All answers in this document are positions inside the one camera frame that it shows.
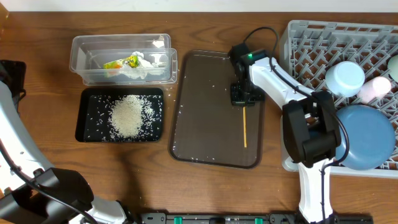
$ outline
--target wooden table surface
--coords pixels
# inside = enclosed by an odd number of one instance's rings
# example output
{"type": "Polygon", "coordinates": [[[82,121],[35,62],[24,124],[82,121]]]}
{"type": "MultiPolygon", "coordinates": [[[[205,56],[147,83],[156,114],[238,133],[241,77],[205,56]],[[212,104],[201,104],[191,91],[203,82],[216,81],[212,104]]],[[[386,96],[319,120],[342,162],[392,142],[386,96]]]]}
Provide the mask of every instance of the wooden table surface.
{"type": "MultiPolygon", "coordinates": [[[[0,58],[27,64],[27,96],[20,112],[38,147],[57,167],[81,173],[94,194],[119,199],[133,212],[288,212],[299,204],[299,174],[281,166],[280,110],[271,100],[266,103],[262,161],[252,170],[170,157],[167,143],[177,84],[164,87],[170,97],[165,97],[159,142],[81,143],[75,140],[75,127],[86,86],[69,71],[69,58],[78,35],[166,33],[181,68],[190,50],[227,52],[259,26],[272,26],[281,35],[294,19],[398,25],[398,14],[12,12],[2,33],[0,58]]],[[[258,32],[249,43],[254,49],[271,49],[274,36],[258,32]]],[[[376,223],[396,223],[397,190],[398,180],[333,176],[331,204],[338,213],[370,213],[376,223]]]]}

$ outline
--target yellow stick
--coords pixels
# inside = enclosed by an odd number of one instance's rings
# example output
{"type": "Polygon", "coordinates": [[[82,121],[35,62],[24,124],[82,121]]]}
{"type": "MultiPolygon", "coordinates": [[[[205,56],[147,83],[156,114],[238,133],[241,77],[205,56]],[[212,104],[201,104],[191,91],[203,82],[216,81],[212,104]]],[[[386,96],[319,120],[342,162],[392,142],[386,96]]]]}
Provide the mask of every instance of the yellow stick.
{"type": "Polygon", "coordinates": [[[244,147],[248,147],[248,142],[246,141],[246,107],[243,107],[243,141],[244,141],[244,147]]]}

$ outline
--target cable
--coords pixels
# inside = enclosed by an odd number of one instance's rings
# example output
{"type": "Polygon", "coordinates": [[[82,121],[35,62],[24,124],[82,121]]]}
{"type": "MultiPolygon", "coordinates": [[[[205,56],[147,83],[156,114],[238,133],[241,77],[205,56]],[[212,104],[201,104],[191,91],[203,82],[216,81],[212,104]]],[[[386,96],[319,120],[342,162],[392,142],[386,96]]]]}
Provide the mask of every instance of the cable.
{"type": "Polygon", "coordinates": [[[14,172],[19,178],[21,178],[29,187],[31,187],[32,189],[36,190],[38,193],[44,195],[45,197],[48,197],[51,200],[54,200],[54,201],[56,201],[58,203],[61,203],[62,205],[64,205],[64,206],[72,209],[73,211],[83,215],[90,223],[98,224],[98,222],[91,215],[86,213],[84,210],[76,208],[76,207],[74,207],[73,205],[71,205],[71,204],[69,204],[67,202],[63,202],[60,199],[57,199],[53,195],[51,195],[48,192],[46,192],[45,190],[43,190],[39,184],[34,185],[30,180],[28,180],[26,175],[19,170],[18,166],[16,166],[14,161],[10,158],[9,154],[7,153],[7,151],[4,148],[4,145],[1,142],[1,139],[0,139],[0,152],[1,152],[4,160],[7,162],[8,166],[10,167],[10,170],[12,172],[14,172]]]}
{"type": "Polygon", "coordinates": [[[243,42],[247,41],[247,39],[248,39],[253,33],[255,33],[256,31],[261,30],[261,29],[267,29],[267,30],[273,31],[273,33],[275,34],[275,37],[276,37],[276,41],[275,41],[274,48],[272,49],[271,55],[270,55],[270,57],[269,57],[269,65],[271,66],[271,70],[272,70],[273,72],[275,72],[275,74],[276,74],[283,82],[285,82],[286,84],[288,84],[288,86],[290,86],[293,90],[295,90],[295,91],[298,92],[298,93],[301,93],[302,95],[308,97],[309,99],[313,100],[314,102],[318,103],[321,107],[323,107],[323,109],[325,109],[325,111],[326,111],[333,119],[335,119],[335,120],[337,121],[338,126],[341,128],[341,131],[343,132],[343,136],[344,136],[344,138],[345,138],[346,150],[345,150],[345,152],[344,152],[343,157],[340,158],[340,159],[338,159],[338,160],[336,160],[336,161],[334,161],[334,162],[331,162],[331,163],[329,163],[329,164],[323,165],[322,168],[321,168],[321,171],[320,171],[320,172],[321,172],[321,176],[322,176],[322,178],[321,178],[321,188],[322,188],[322,196],[321,196],[321,197],[322,197],[322,199],[321,199],[321,200],[322,200],[322,201],[321,201],[321,205],[322,205],[322,218],[323,218],[323,222],[325,223],[325,220],[326,220],[326,217],[325,217],[325,169],[326,169],[327,167],[330,167],[330,166],[338,165],[338,164],[340,164],[341,162],[343,162],[343,161],[347,158],[348,153],[349,153],[349,139],[348,139],[348,133],[347,133],[347,130],[346,130],[346,128],[344,127],[343,123],[342,123],[342,122],[340,121],[340,119],[337,117],[337,115],[335,114],[335,112],[331,110],[331,108],[329,108],[327,105],[324,105],[324,104],[323,104],[321,101],[319,101],[316,97],[314,97],[314,96],[312,96],[312,95],[309,95],[308,93],[302,91],[298,86],[295,86],[295,85],[291,84],[289,81],[287,81],[287,80],[275,69],[275,66],[273,66],[273,64],[272,64],[272,58],[273,58],[273,56],[274,56],[275,49],[276,49],[276,47],[277,47],[277,45],[278,45],[278,42],[279,42],[279,35],[278,35],[278,33],[277,33],[273,28],[271,28],[271,27],[259,27],[259,28],[257,28],[257,29],[254,29],[254,30],[253,30],[252,32],[250,32],[250,34],[243,40],[243,42]]]}

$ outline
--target black cable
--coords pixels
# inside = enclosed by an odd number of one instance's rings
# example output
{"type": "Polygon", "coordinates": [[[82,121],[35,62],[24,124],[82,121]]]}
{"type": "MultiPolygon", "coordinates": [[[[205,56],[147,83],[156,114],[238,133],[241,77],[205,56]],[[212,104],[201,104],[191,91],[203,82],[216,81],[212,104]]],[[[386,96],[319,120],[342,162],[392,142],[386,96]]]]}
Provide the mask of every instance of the black cable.
{"type": "Polygon", "coordinates": [[[44,195],[45,197],[48,197],[51,200],[54,200],[54,201],[56,201],[58,203],[61,203],[62,205],[64,205],[64,206],[72,209],[73,211],[83,215],[90,223],[98,224],[98,222],[91,215],[86,213],[84,210],[76,208],[76,207],[74,207],[73,205],[71,205],[71,204],[69,204],[67,202],[64,202],[64,201],[61,201],[60,199],[57,199],[53,195],[51,195],[48,192],[46,192],[45,190],[43,190],[42,186],[40,186],[39,184],[34,185],[30,180],[28,180],[26,175],[19,170],[18,166],[16,166],[14,161],[9,157],[9,154],[5,150],[4,145],[1,142],[1,139],[0,139],[0,152],[1,152],[4,160],[7,162],[8,166],[10,167],[10,170],[12,172],[14,172],[19,178],[21,178],[29,187],[31,187],[32,189],[36,190],[38,193],[44,195]]]}
{"type": "Polygon", "coordinates": [[[324,104],[323,104],[321,101],[319,101],[316,97],[314,97],[314,96],[312,96],[312,95],[309,95],[308,93],[302,91],[298,86],[295,86],[295,85],[291,84],[289,81],[287,81],[287,80],[275,69],[275,66],[273,66],[273,64],[272,64],[272,58],[273,58],[273,56],[274,56],[275,49],[276,49],[276,47],[277,47],[277,45],[278,45],[278,42],[279,42],[279,35],[278,35],[278,33],[277,33],[273,28],[271,28],[271,27],[259,27],[259,28],[257,28],[257,29],[254,29],[254,30],[253,30],[252,32],[250,32],[250,34],[243,40],[243,42],[245,42],[253,33],[255,33],[256,31],[261,30],[261,29],[267,29],[267,30],[273,31],[273,33],[275,34],[275,37],[276,37],[276,41],[275,41],[274,48],[272,49],[271,55],[270,55],[270,57],[269,57],[269,65],[271,66],[271,70],[274,71],[275,74],[276,74],[283,82],[285,82],[286,84],[288,84],[288,86],[290,86],[294,91],[296,91],[296,92],[298,92],[298,93],[301,93],[302,95],[308,97],[309,99],[313,100],[314,102],[318,103],[321,107],[323,107],[323,109],[325,109],[325,111],[326,111],[333,119],[335,119],[335,120],[337,121],[338,126],[341,128],[341,131],[343,132],[343,136],[344,136],[344,138],[345,138],[346,150],[345,150],[345,152],[344,152],[343,157],[340,158],[340,159],[338,159],[337,161],[334,161],[334,162],[331,162],[331,163],[329,163],[329,164],[323,165],[322,168],[321,168],[321,171],[320,171],[320,172],[321,172],[321,176],[322,176],[322,178],[321,178],[321,188],[322,188],[322,192],[321,192],[321,195],[322,195],[322,196],[321,196],[321,198],[322,198],[322,201],[321,201],[321,205],[322,205],[322,217],[323,217],[323,222],[325,223],[325,220],[326,220],[326,217],[325,217],[325,169],[326,169],[327,167],[330,167],[330,166],[338,165],[338,164],[340,164],[341,162],[343,162],[343,161],[347,158],[348,153],[349,153],[349,139],[348,139],[348,133],[347,133],[347,130],[346,130],[346,128],[344,127],[343,123],[342,123],[342,122],[340,121],[340,119],[337,117],[337,115],[335,114],[335,112],[331,110],[331,108],[329,108],[327,105],[324,105],[324,104]]]}

